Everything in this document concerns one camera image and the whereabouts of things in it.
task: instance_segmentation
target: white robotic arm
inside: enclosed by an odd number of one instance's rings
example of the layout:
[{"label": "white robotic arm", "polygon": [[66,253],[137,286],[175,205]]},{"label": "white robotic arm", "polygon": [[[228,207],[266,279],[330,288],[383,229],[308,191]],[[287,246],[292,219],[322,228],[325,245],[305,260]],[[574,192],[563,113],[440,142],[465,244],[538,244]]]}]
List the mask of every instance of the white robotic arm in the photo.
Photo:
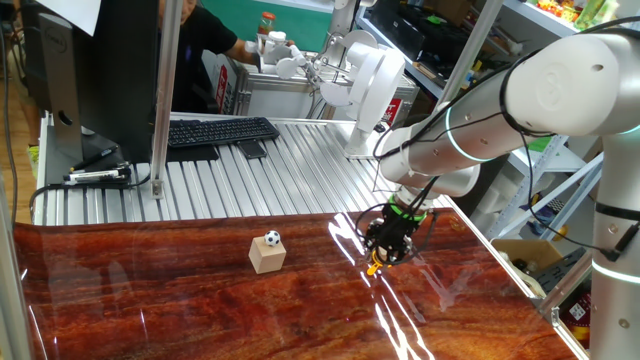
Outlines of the white robotic arm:
[{"label": "white robotic arm", "polygon": [[[469,169],[523,146],[523,137],[534,139],[523,134],[602,136],[605,159],[593,245],[606,251],[594,253],[592,358],[637,359],[639,114],[638,34],[572,36],[495,74],[422,123],[392,132],[380,156],[381,172],[404,185],[394,195],[394,206],[402,207],[415,198],[415,188],[436,176],[441,176],[433,187],[437,192],[464,194],[477,178]],[[411,232],[395,241],[404,242]],[[388,245],[393,239],[382,241]]]}]

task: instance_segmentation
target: keyboard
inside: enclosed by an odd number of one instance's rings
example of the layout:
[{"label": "keyboard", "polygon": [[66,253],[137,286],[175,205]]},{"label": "keyboard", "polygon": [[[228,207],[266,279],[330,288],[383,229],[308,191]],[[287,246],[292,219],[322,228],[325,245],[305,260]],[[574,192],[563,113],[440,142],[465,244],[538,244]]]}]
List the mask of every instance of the keyboard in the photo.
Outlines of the keyboard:
[{"label": "keyboard", "polygon": [[260,117],[219,121],[178,120],[171,121],[169,146],[224,145],[241,140],[275,139],[279,135],[269,120]]}]

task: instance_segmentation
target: glossy wood surface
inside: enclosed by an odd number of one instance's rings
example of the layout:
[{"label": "glossy wood surface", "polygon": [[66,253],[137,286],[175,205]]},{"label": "glossy wood surface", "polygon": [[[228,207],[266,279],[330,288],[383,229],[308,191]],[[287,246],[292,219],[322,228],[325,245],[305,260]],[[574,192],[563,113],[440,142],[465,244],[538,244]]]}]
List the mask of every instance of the glossy wood surface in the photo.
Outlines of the glossy wood surface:
[{"label": "glossy wood surface", "polygon": [[[39,359],[574,358],[475,235],[439,211],[422,255],[375,277],[343,214],[21,225],[34,347]],[[251,240],[271,229],[287,257],[256,275]]]}]

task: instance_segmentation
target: green wall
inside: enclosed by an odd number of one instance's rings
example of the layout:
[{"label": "green wall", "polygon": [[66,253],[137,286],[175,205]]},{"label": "green wall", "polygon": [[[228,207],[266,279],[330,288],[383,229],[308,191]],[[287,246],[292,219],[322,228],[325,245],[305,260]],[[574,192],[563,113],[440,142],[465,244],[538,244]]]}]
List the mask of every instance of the green wall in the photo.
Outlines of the green wall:
[{"label": "green wall", "polygon": [[254,0],[203,0],[204,6],[243,40],[255,39],[262,12],[276,15],[276,30],[287,33],[300,50],[320,51],[331,14]]}]

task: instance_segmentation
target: soccer ball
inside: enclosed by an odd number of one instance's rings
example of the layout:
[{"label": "soccer ball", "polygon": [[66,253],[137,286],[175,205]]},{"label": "soccer ball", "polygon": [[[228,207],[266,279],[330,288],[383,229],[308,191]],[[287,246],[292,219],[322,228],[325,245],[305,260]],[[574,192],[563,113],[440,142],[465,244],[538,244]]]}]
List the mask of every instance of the soccer ball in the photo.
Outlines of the soccer ball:
[{"label": "soccer ball", "polygon": [[280,244],[280,234],[275,230],[271,230],[264,235],[264,242],[269,246],[276,246]]}]

